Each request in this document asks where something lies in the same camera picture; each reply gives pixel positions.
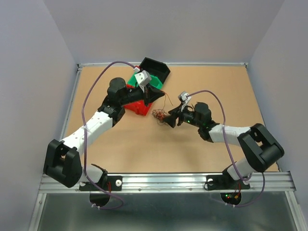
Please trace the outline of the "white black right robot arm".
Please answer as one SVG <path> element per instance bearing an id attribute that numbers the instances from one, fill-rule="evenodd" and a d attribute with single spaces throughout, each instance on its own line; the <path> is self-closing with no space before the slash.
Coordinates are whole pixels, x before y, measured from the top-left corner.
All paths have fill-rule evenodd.
<path id="1" fill-rule="evenodd" d="M 281 157 L 284 149 L 267 128 L 256 123 L 251 127 L 230 127 L 216 123 L 206 103 L 197 103 L 192 110 L 189 106 L 178 106 L 170 110 L 163 121 L 174 128 L 183 122 L 198 127 L 199 136 L 208 142 L 223 142 L 241 147 L 244 158 L 231 164 L 214 183 L 227 188 L 236 185 L 240 177 L 254 172 L 263 173 Z"/>

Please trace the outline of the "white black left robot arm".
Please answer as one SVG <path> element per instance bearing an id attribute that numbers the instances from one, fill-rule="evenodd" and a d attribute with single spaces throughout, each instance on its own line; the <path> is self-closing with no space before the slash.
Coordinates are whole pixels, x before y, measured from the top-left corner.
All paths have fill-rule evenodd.
<path id="1" fill-rule="evenodd" d="M 107 185 L 107 171 L 95 164 L 82 164 L 80 157 L 85 155 L 84 149 L 120 121 L 125 113 L 124 105 L 137 101 L 148 105 L 164 94 L 150 84 L 144 88 L 128 88 L 123 78 L 113 78 L 107 96 L 92 118 L 68 137 L 48 144 L 44 174 L 67 188 L 90 182 L 95 189 L 103 189 Z"/>

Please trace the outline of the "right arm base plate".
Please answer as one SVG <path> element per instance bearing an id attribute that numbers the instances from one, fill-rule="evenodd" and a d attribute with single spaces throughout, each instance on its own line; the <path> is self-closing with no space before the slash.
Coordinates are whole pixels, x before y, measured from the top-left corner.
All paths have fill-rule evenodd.
<path id="1" fill-rule="evenodd" d="M 241 180 L 234 180 L 226 175 L 208 175 L 204 183 L 204 189 L 213 190 L 235 190 L 240 186 L 241 189 L 250 189 L 249 184 L 244 184 Z"/>

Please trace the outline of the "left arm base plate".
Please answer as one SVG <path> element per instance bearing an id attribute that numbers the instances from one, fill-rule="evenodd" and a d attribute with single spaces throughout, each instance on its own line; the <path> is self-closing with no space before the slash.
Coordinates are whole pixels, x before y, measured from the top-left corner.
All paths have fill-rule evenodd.
<path id="1" fill-rule="evenodd" d="M 96 184 L 109 192 L 118 192 L 122 190 L 123 177 L 121 175 L 109 175 L 103 177 Z M 99 191 L 93 184 L 86 182 L 84 186 L 80 185 L 79 190 L 82 192 Z"/>

